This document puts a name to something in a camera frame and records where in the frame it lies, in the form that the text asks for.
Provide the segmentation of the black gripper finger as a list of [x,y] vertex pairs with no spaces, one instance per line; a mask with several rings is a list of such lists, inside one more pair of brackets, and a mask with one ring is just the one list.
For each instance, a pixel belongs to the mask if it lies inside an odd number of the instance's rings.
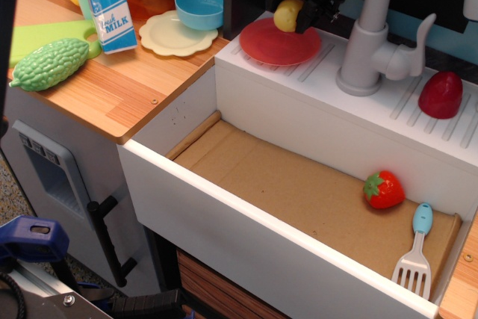
[[304,33],[320,18],[321,10],[318,0],[305,0],[297,15],[296,33]]

